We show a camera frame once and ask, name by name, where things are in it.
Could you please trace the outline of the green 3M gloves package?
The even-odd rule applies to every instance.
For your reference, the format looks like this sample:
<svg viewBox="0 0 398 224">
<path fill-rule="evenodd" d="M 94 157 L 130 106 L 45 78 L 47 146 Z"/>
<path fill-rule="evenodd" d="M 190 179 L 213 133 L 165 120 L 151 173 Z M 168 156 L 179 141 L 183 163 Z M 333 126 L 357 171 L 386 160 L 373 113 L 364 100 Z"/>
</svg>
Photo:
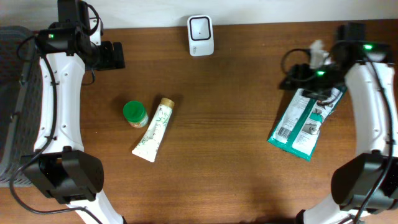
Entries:
<svg viewBox="0 0 398 224">
<path fill-rule="evenodd" d="M 303 89 L 297 90 L 268 142 L 309 161 L 316 148 L 321 125 L 334 112 L 345 91 L 344 88 L 334 88 L 326 102 L 322 102 L 304 97 Z"/>
</svg>

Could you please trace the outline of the green lid jar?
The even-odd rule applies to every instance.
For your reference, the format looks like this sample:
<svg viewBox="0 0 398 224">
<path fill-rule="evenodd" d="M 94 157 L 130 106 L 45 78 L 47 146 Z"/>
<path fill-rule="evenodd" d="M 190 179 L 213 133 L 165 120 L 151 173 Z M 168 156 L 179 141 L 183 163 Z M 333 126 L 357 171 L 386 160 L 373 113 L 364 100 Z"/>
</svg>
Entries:
<svg viewBox="0 0 398 224">
<path fill-rule="evenodd" d="M 123 107 L 123 115 L 133 128 L 143 128 L 149 120 L 147 111 L 140 101 L 130 101 Z"/>
</svg>

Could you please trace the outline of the white bamboo print tube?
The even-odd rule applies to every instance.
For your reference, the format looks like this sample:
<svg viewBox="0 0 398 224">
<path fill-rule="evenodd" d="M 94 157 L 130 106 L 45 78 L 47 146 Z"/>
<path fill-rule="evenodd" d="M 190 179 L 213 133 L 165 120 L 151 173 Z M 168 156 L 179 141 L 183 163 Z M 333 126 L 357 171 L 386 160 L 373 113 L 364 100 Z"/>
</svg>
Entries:
<svg viewBox="0 0 398 224">
<path fill-rule="evenodd" d="M 137 146 L 132 150 L 133 155 L 149 162 L 155 162 L 155 158 L 167 129 L 174 105 L 175 103 L 168 98 L 161 99 L 146 133 Z"/>
</svg>

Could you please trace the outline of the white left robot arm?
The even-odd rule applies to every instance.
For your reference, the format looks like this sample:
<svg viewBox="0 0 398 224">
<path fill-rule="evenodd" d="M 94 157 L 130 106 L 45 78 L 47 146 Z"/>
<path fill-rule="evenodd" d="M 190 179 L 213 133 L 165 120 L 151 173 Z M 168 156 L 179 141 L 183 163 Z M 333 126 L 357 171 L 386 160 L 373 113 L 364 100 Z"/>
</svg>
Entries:
<svg viewBox="0 0 398 224">
<path fill-rule="evenodd" d="M 42 74 L 40 126 L 19 173 L 85 223 L 124 223 L 104 190 L 101 161 L 84 151 L 80 93 L 86 72 L 122 69 L 123 47 L 101 40 L 103 23 L 85 1 L 57 3 L 58 19 L 34 36 Z"/>
</svg>

